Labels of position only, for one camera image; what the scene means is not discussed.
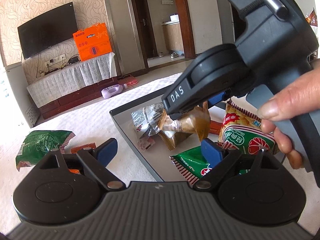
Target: white slipper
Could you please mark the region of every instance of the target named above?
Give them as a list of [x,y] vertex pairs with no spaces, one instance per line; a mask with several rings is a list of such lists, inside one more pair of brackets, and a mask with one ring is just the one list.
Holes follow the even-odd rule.
[[174,52],[174,53],[171,54],[171,58],[175,58],[175,57],[179,57],[179,54]]

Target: wall switch panel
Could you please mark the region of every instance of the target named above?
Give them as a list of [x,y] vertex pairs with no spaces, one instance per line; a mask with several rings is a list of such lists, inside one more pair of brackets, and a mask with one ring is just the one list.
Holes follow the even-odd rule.
[[45,65],[45,67],[50,67],[51,65],[56,64],[56,63],[63,61],[65,59],[66,59],[66,54],[62,54],[62,55],[57,56],[55,58],[49,59],[48,61],[46,61],[44,63],[44,65]]
[[173,4],[173,0],[161,0],[162,4]]

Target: kitchen counter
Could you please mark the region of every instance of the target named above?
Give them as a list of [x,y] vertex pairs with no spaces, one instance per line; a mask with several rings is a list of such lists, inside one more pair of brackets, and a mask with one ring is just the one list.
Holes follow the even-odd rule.
[[164,22],[164,23],[161,23],[161,25],[169,25],[169,24],[177,24],[177,23],[180,23],[180,21],[177,20],[177,21]]

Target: hand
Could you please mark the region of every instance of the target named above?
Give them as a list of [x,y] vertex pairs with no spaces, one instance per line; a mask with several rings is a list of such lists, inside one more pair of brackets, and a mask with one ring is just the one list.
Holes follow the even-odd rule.
[[292,147],[292,142],[272,121],[282,121],[300,114],[320,109],[320,60],[312,62],[314,70],[299,77],[292,84],[277,93],[257,111],[262,119],[264,133],[274,131],[274,137],[280,151],[287,155],[294,169],[302,167],[299,152]]

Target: orange gift bag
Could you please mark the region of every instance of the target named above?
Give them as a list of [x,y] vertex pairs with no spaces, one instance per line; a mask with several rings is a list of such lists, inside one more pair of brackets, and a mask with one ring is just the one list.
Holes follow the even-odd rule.
[[81,61],[112,52],[105,23],[97,23],[73,34]]

